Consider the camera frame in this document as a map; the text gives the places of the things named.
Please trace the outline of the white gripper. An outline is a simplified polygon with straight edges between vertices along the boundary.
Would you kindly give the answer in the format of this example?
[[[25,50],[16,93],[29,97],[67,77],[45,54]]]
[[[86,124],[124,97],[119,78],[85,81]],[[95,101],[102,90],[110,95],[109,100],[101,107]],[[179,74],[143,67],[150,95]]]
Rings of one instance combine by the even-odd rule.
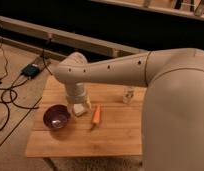
[[[92,108],[91,102],[87,100],[88,93],[83,83],[68,84],[65,86],[65,90],[66,99],[69,102],[67,104],[67,110],[69,113],[73,113],[73,104],[84,103],[85,108]]]

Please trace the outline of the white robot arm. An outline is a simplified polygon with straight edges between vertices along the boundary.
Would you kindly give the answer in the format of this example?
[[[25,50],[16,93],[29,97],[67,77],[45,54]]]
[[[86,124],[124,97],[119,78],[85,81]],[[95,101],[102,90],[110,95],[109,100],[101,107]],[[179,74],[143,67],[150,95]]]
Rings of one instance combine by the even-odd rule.
[[[144,87],[144,171],[204,171],[204,50],[158,50],[94,63],[75,52],[54,76],[72,103],[84,100],[86,83]]]

